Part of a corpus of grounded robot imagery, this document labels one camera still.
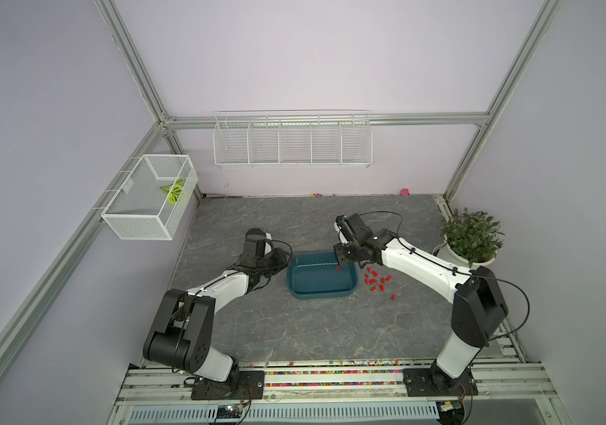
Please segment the teal plastic storage box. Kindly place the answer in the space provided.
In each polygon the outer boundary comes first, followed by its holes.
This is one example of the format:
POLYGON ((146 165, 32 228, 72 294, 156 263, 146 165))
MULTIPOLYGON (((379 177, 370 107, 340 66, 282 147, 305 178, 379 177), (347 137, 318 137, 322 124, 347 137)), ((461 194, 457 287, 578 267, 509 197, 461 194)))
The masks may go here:
POLYGON ((333 251, 295 255, 286 271, 287 286, 296 299, 332 299, 350 296, 358 283, 354 263, 339 266, 333 251))

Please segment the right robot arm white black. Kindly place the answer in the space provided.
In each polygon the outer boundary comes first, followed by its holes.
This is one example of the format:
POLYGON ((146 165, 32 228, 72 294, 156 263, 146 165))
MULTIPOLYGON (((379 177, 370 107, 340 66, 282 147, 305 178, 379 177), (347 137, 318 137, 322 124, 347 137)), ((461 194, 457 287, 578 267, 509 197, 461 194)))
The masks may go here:
POLYGON ((452 305, 451 334, 431 367, 432 373, 451 380, 463 372, 493 337, 508 315, 498 280, 486 267, 456 267, 402 238, 386 244, 334 245, 338 264, 377 264, 397 270, 434 290, 452 305))

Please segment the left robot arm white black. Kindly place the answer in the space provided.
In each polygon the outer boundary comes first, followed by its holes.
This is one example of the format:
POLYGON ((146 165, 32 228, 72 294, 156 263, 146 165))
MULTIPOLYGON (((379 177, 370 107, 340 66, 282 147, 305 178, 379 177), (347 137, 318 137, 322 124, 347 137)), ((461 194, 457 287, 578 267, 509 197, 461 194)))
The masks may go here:
POLYGON ((235 359, 212 347, 215 315, 257 290, 262 278, 287 268, 291 259, 292 253, 275 248, 253 263, 240 260, 198 287, 168 290, 143 345, 143 358, 219 384, 232 382, 235 359))

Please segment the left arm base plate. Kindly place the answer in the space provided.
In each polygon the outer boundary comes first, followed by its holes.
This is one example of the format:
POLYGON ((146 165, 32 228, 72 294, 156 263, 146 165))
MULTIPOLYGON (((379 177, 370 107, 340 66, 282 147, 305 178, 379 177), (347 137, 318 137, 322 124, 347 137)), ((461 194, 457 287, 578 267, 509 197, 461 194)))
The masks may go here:
POLYGON ((260 370, 234 369, 225 382, 200 378, 191 389, 192 400, 261 400, 265 374, 260 370))

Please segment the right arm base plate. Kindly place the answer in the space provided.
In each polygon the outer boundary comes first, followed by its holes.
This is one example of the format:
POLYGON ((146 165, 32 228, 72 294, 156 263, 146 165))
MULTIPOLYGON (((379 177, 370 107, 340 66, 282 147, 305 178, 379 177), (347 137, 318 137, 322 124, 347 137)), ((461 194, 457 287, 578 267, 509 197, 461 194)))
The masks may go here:
POLYGON ((460 398, 479 393, 470 368, 465 369, 457 378, 437 368, 406 368, 402 373, 409 397, 460 398))

